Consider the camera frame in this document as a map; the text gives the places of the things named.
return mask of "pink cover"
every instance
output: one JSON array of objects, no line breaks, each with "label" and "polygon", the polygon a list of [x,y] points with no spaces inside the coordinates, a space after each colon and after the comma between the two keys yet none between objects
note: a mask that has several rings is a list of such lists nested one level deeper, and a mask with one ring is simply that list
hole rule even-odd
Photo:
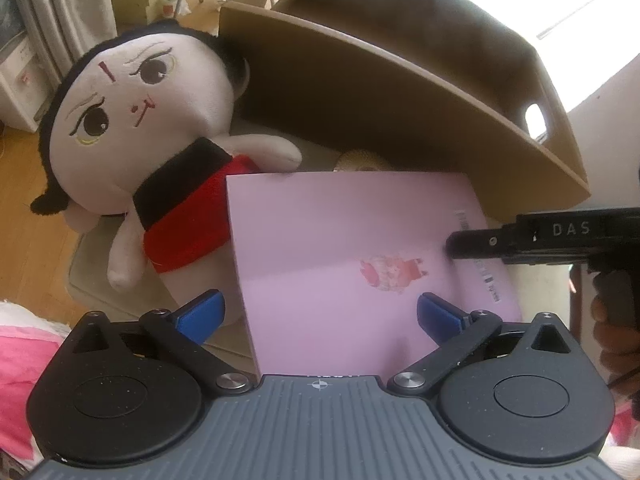
[{"label": "pink cover", "polygon": [[423,292],[520,320],[500,260],[444,255],[451,232],[486,227],[462,174],[251,174],[227,185],[260,374],[386,381],[436,348],[417,323]]},{"label": "pink cover", "polygon": [[0,326],[0,449],[34,460],[27,398],[63,339],[32,327]]}]

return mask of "round tan object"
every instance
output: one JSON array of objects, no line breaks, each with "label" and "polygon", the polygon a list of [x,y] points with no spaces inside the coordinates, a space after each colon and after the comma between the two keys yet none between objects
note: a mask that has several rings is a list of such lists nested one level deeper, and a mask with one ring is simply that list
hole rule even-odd
[{"label": "round tan object", "polygon": [[351,150],[343,153],[335,163],[334,171],[391,171],[384,158],[368,150]]}]

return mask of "book illustration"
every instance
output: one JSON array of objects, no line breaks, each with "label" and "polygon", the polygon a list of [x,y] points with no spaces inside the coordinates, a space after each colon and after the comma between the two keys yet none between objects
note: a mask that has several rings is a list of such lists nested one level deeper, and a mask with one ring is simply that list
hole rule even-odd
[{"label": "book illustration", "polygon": [[411,282],[428,274],[420,268],[421,264],[421,258],[405,260],[401,256],[374,256],[360,261],[360,273],[370,286],[402,294]]}]

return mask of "doll eyebrow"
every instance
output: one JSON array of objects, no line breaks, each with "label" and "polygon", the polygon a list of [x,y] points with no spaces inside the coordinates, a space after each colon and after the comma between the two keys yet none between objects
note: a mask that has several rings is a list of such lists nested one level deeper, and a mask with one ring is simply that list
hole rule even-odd
[{"label": "doll eyebrow", "polygon": [[65,119],[68,119],[69,115],[71,115],[73,112],[78,110],[79,107],[84,106],[87,103],[90,103],[94,99],[94,97],[96,97],[97,95],[98,95],[98,92],[94,92],[87,99],[80,101],[76,106],[74,106],[73,108],[71,108],[71,110],[69,110],[69,113],[66,115]]},{"label": "doll eyebrow", "polygon": [[155,59],[156,57],[160,57],[160,56],[164,56],[164,54],[168,54],[170,53],[174,48],[172,46],[170,46],[167,50],[163,50],[162,52],[157,52],[156,54],[152,54],[151,56],[147,57],[142,63],[140,63],[140,66],[138,67],[138,69],[135,72],[131,72],[129,75],[136,75],[140,72],[140,69],[142,69],[142,66],[144,65],[145,61],[149,61],[151,59]]},{"label": "doll eyebrow", "polygon": [[149,46],[146,46],[145,48],[143,48],[136,57],[129,59],[128,61],[125,61],[124,64],[128,65],[133,63],[135,60],[137,60],[140,56],[142,56],[147,50],[149,50],[150,48],[152,48],[153,46],[159,45],[164,43],[164,41],[156,41],[155,43],[150,44]]}]

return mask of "doll nose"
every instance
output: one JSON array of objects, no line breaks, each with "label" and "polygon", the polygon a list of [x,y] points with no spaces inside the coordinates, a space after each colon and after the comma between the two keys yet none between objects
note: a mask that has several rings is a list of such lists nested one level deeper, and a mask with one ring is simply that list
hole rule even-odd
[{"label": "doll nose", "polygon": [[[151,98],[151,96],[147,95],[143,101],[142,101],[145,105],[145,108],[155,108],[156,107],[156,103],[154,102],[154,100]],[[131,105],[131,113],[134,114],[138,111],[140,107],[138,105]]]}]

